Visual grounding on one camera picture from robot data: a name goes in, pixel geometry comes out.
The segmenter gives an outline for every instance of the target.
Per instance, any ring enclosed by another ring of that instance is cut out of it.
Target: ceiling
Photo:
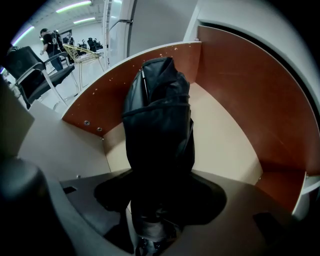
[[[60,13],[56,10],[81,2],[82,0],[48,0],[29,19],[28,23],[36,28],[42,27],[49,30],[59,30],[64,32],[77,26],[75,21],[95,17],[95,22],[102,22],[104,15],[105,1],[111,0],[91,0],[91,4],[78,6]],[[109,22],[110,8],[107,14]]]

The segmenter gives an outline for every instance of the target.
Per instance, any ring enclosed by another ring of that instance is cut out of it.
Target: jeans
[[[54,50],[54,51],[48,53],[48,56],[49,56],[49,58],[51,58],[51,57],[53,57],[53,56],[55,56],[55,55],[57,55],[59,53],[61,53],[61,51]],[[51,64],[55,68],[56,71],[60,71],[60,70],[64,69],[63,66],[62,66],[60,57],[51,60]]]

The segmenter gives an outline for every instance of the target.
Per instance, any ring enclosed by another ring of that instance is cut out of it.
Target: chair
[[[65,57],[68,67],[49,76],[46,71],[46,64],[56,58],[60,58],[60,56]],[[53,90],[58,100],[66,106],[66,101],[78,95],[79,87],[72,74],[75,67],[70,65],[67,56],[66,52],[61,52],[43,62],[32,51],[30,46],[27,46],[10,52],[5,58],[3,67],[16,79],[15,85],[18,87],[28,109],[35,100],[50,89]],[[76,86],[76,94],[63,99],[56,90],[56,86],[61,84],[70,74]]]
[[[104,72],[104,68],[101,65],[101,62],[99,60],[100,54],[93,52],[91,50],[87,50],[81,47],[73,46],[70,44],[63,44],[64,49],[66,52],[71,56],[71,58],[74,60],[75,64],[79,64],[79,83],[80,83],[80,90],[83,87],[82,85],[82,66],[84,63],[94,62],[95,60],[98,60],[102,71]]]

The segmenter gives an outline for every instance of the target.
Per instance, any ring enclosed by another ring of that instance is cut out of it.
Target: chair armrest
[[[63,57],[65,57],[65,58],[67,58],[68,54],[67,54],[65,51],[60,52],[60,53],[52,56],[51,58],[48,58],[48,59],[44,62],[44,64],[47,64],[48,62],[50,62],[50,61],[52,61],[52,60],[54,60],[54,59],[56,59],[56,58],[58,58],[58,57],[60,57],[60,56],[63,56]]]
[[[25,80],[34,70],[46,70],[46,65],[41,62],[37,62],[32,67],[30,67],[26,72],[23,73],[16,81],[15,85],[18,86],[23,80]]]

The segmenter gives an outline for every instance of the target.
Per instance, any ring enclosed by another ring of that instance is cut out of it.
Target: person's arm
[[[40,51],[40,55],[44,54],[44,52],[47,50],[48,48],[48,44],[46,43],[44,46],[43,46],[43,50]]]

